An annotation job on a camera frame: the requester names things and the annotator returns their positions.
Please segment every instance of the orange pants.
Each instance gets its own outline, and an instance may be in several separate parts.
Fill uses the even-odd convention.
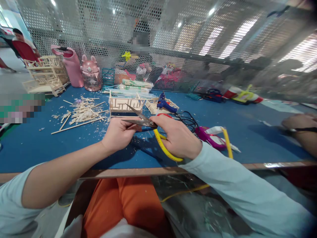
[[[82,237],[100,238],[122,218],[157,237],[173,237],[150,177],[99,180],[84,215]]]

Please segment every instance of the wristwatch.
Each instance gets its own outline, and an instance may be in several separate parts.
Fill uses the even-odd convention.
[[[290,132],[316,132],[317,133],[317,127],[307,127],[307,128],[295,128],[295,129],[289,129]]]

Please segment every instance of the scissors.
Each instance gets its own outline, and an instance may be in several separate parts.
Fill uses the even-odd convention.
[[[154,128],[154,135],[156,140],[158,141],[159,146],[161,147],[161,149],[163,150],[163,152],[167,155],[168,158],[170,158],[171,160],[174,160],[176,162],[181,162],[183,161],[182,158],[177,158],[174,155],[172,155],[164,146],[162,139],[166,140],[166,137],[161,135],[157,129],[157,124],[155,124],[153,121],[151,121],[149,118],[147,118],[146,116],[144,116],[141,112],[135,110],[133,107],[129,106],[128,104],[126,104],[135,114],[138,115],[138,117],[141,118],[141,120],[122,120],[125,122],[129,122],[132,124],[136,124],[136,125],[140,125],[140,126],[147,126],[147,127],[151,127]]]

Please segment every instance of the table edge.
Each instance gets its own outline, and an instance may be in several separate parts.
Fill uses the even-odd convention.
[[[277,162],[277,163],[254,163],[242,164],[249,170],[276,169],[276,168],[295,168],[305,166],[317,166],[317,161],[304,160],[298,162]],[[88,170],[80,179],[102,179],[114,177],[139,177],[139,176],[158,176],[158,175],[178,175],[188,172],[179,167],[164,168],[144,168],[144,169],[107,169],[107,170]],[[20,173],[0,174],[0,183],[5,183],[13,179]]]

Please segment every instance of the pink water bottle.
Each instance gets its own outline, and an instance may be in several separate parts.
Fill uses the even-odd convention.
[[[101,79],[96,58],[92,56],[90,60],[87,60],[87,56],[83,55],[82,62],[83,65],[80,69],[84,76],[85,89],[91,92],[99,91],[101,89]]]
[[[80,62],[76,52],[70,47],[66,48],[57,45],[51,45],[51,50],[54,55],[63,55],[63,62],[72,86],[74,88],[82,88],[84,86],[84,79],[80,70]]]

